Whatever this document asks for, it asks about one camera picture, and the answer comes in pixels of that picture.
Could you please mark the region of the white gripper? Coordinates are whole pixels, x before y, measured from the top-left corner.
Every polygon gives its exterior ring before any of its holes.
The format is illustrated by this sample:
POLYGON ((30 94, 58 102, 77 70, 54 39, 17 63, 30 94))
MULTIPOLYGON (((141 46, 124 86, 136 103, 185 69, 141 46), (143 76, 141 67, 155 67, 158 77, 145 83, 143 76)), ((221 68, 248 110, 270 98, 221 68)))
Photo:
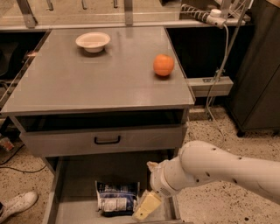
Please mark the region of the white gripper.
POLYGON ((136 221, 143 221, 152 214, 161 205, 161 198, 170 198, 182 189, 180 185, 182 167, 177 158, 160 163, 148 161, 147 166, 150 170, 150 187, 153 191, 143 192, 132 214, 132 218, 136 221))

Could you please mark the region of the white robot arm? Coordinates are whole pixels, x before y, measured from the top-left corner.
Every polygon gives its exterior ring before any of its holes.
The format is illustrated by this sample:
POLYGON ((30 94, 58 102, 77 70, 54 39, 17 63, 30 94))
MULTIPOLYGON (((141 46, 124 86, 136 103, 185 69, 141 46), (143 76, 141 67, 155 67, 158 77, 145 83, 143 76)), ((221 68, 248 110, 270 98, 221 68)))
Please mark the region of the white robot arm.
POLYGON ((240 157, 210 143, 191 141, 178 155, 160 163, 147 163, 150 170, 149 191, 143 193, 133 219, 143 221, 165 199, 187 187, 203 186, 215 181, 234 183, 267 200, 280 203, 280 163, 240 157))

